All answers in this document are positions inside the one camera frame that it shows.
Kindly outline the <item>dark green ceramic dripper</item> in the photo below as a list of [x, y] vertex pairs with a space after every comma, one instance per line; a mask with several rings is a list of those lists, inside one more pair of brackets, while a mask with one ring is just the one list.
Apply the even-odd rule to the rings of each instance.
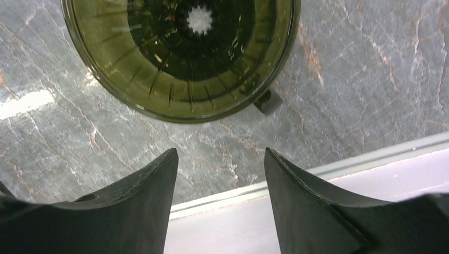
[[82, 61], [115, 98], [193, 124], [281, 104], [270, 86], [290, 56], [300, 1], [62, 1]]

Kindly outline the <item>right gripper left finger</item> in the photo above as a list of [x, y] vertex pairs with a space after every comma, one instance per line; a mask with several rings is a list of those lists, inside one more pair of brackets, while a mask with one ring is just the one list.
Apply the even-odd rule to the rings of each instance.
[[163, 253], [178, 169], [171, 148], [72, 202], [29, 203], [1, 184], [1, 253]]

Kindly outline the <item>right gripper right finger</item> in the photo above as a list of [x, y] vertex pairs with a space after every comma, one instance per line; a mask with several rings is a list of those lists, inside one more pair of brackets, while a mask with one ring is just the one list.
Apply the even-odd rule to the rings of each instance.
[[448, 253], [448, 195], [363, 196], [267, 148], [264, 170], [281, 253]]

